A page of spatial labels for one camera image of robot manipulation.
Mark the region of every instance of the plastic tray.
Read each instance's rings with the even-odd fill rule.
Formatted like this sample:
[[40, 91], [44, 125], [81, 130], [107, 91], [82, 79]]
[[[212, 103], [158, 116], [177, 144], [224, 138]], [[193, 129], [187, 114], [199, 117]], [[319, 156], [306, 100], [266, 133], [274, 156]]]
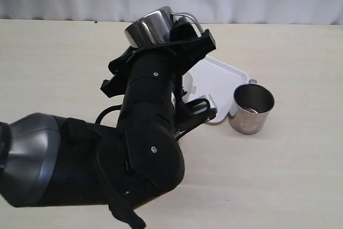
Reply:
[[215, 119], [207, 124], [215, 125], [222, 122], [229, 113], [233, 101], [235, 89], [249, 81], [246, 72], [231, 65], [206, 56], [198, 62], [189, 73], [193, 78], [193, 86], [196, 87], [195, 93], [189, 96], [189, 100], [210, 94], [218, 108]]

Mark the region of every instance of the screw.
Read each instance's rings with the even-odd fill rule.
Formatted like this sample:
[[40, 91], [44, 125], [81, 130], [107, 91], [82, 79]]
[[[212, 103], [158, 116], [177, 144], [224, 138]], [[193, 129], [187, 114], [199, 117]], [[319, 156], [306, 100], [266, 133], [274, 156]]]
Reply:
[[157, 152], [157, 149], [156, 149], [155, 146], [152, 146], [152, 147], [151, 147], [151, 152], [154, 153], [154, 154]]

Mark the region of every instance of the white table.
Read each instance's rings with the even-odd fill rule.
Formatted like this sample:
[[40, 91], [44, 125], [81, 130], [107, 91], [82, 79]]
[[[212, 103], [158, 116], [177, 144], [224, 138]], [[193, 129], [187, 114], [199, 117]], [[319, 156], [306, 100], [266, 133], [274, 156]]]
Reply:
[[[127, 25], [0, 20], [0, 120], [42, 112], [91, 122], [119, 103], [99, 87], [128, 46]], [[342, 228], [343, 27], [204, 27], [212, 55], [266, 86], [275, 108], [253, 136], [227, 121], [189, 133], [182, 184], [138, 214], [156, 229]], [[1, 199], [0, 228], [128, 226], [106, 206], [15, 209]]]

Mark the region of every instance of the white plate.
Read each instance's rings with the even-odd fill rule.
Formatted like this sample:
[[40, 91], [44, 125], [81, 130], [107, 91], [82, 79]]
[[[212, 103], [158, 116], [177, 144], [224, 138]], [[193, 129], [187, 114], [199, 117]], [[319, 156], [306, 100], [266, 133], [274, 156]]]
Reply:
[[189, 100], [210, 94], [218, 108], [215, 119], [207, 124], [218, 124], [225, 119], [233, 101], [234, 90], [249, 81], [246, 72], [211, 56], [206, 56], [198, 62], [189, 73], [193, 78], [193, 86], [196, 87], [195, 93], [189, 96]]

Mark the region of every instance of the metal handle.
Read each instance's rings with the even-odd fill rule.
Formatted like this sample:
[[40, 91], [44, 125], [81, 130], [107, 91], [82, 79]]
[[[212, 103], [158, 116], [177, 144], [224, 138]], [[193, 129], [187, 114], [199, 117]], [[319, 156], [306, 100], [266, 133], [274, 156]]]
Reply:
[[172, 16], [184, 16], [184, 17], [191, 19], [193, 21], [193, 23], [195, 24], [195, 26], [198, 28], [200, 34], [202, 34], [204, 32], [204, 29], [200, 25], [197, 18], [195, 18], [195, 16], [193, 16], [191, 13], [171, 13], [171, 15]]

